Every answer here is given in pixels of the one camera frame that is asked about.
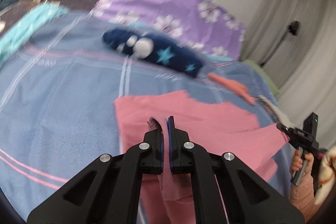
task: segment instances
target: human hand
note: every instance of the human hand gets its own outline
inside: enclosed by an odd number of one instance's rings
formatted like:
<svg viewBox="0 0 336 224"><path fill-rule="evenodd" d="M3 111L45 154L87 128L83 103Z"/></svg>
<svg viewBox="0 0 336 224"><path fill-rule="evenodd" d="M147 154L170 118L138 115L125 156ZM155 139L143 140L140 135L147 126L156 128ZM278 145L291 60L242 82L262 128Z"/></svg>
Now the human hand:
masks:
<svg viewBox="0 0 336 224"><path fill-rule="evenodd" d="M306 169L304 170L305 174L309 174L311 173L312 167L313 167L313 163L314 163L314 156L312 153L308 153L305 155L304 157L307 161L308 164L306 166ZM294 171L299 171L302 167L303 167L303 162L302 159L300 157L300 151L296 150L293 156L293 161L292 161L292 165L290 167L290 172L294 172Z"/></svg>

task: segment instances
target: teal star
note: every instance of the teal star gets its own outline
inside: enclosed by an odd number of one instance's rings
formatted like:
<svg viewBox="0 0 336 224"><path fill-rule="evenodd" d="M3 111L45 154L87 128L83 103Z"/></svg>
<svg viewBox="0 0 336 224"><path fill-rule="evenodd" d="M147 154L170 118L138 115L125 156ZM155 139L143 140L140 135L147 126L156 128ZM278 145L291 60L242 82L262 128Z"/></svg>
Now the teal star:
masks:
<svg viewBox="0 0 336 224"><path fill-rule="evenodd" d="M165 50L160 49L156 53L159 56L159 59L156 61L156 63L161 62L165 66L167 66L169 64L169 59L171 59L173 56L175 56L174 53L170 52L170 46Z"/></svg>
<svg viewBox="0 0 336 224"><path fill-rule="evenodd" d="M189 65L185 66L185 71L186 72L193 71L194 69L195 69L195 64L189 64Z"/></svg>

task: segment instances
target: pink sleeve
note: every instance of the pink sleeve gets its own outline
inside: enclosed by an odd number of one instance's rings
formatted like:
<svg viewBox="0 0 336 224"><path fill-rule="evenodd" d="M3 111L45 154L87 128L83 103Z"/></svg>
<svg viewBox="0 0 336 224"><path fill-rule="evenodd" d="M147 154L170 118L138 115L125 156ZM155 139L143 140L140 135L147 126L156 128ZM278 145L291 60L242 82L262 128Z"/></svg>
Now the pink sleeve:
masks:
<svg viewBox="0 0 336 224"><path fill-rule="evenodd" d="M292 186L290 202L303 214L306 222L317 212L320 205L315 205L313 178L311 175L304 176L299 187Z"/></svg>

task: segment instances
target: purple floral pillow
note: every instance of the purple floral pillow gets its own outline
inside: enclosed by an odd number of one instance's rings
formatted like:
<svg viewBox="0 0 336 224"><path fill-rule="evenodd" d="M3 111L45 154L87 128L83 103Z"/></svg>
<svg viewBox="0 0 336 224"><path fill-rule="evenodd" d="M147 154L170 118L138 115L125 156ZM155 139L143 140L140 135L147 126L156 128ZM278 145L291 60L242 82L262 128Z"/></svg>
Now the purple floral pillow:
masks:
<svg viewBox="0 0 336 224"><path fill-rule="evenodd" d="M145 24L176 38L181 46L232 59L239 57L244 25L211 0L100 0L102 20Z"/></svg>

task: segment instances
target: silver screw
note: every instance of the silver screw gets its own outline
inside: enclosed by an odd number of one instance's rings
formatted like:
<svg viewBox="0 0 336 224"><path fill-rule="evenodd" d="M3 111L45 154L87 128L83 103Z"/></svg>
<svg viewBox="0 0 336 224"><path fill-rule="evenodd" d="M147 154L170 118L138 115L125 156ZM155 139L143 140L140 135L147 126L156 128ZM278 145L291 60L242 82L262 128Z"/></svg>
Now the silver screw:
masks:
<svg viewBox="0 0 336 224"><path fill-rule="evenodd" d="M184 146L186 149L192 149L192 148L195 147L194 143L192 143L192 142L185 142L185 143L183 144L183 146Z"/></svg>
<svg viewBox="0 0 336 224"><path fill-rule="evenodd" d="M149 143L141 143L139 144L139 148L141 150L147 150L150 147Z"/></svg>
<svg viewBox="0 0 336 224"><path fill-rule="evenodd" d="M102 162L108 162L111 159L110 155L104 154L99 157L100 161Z"/></svg>
<svg viewBox="0 0 336 224"><path fill-rule="evenodd" d="M231 161L235 158L235 155L231 152L228 152L228 153L225 153L224 154L224 159L228 160L228 161Z"/></svg>

